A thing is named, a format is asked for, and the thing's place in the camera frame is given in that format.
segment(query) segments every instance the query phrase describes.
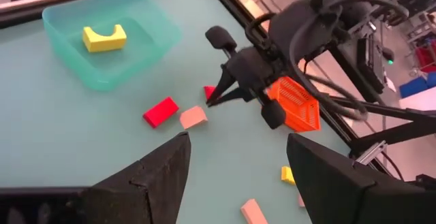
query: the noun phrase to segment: small yellow block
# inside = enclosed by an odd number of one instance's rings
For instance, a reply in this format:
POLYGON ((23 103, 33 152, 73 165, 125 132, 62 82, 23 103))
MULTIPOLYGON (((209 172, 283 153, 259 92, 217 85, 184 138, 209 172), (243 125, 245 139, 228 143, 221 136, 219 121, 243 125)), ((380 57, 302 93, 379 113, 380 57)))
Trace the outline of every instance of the small yellow block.
POLYGON ((127 41, 127 36, 120 24, 115 25, 111 36, 96 34, 92 28, 83 28, 83 42, 89 52, 102 52, 122 49, 127 41))
POLYGON ((283 166, 281 168, 281 180, 292 185, 295 185, 294 176, 292 175, 291 167, 283 166))

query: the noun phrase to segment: orange plastic crate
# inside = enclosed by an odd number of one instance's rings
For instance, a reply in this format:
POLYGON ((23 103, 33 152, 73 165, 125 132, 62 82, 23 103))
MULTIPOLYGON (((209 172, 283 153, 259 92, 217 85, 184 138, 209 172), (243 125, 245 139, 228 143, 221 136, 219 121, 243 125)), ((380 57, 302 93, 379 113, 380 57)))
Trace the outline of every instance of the orange plastic crate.
POLYGON ((268 96, 280 103, 286 112, 285 124, 295 132, 321 129, 318 101, 291 78, 278 79, 271 85, 268 96))

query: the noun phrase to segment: red block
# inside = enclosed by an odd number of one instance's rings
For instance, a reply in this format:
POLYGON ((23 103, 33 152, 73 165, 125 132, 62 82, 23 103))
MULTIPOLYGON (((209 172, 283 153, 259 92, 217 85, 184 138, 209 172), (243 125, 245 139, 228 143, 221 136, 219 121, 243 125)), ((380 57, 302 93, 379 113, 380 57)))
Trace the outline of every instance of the red block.
POLYGON ((152 128, 158 127, 165 120, 169 119, 178 110, 177 104, 171 97, 165 98, 156 106, 144 113, 142 117, 147 121, 152 128))
POLYGON ((204 88, 204 94, 206 95, 206 99, 209 99, 209 97, 212 95, 213 91, 215 90, 215 87, 205 86, 203 88, 204 88))

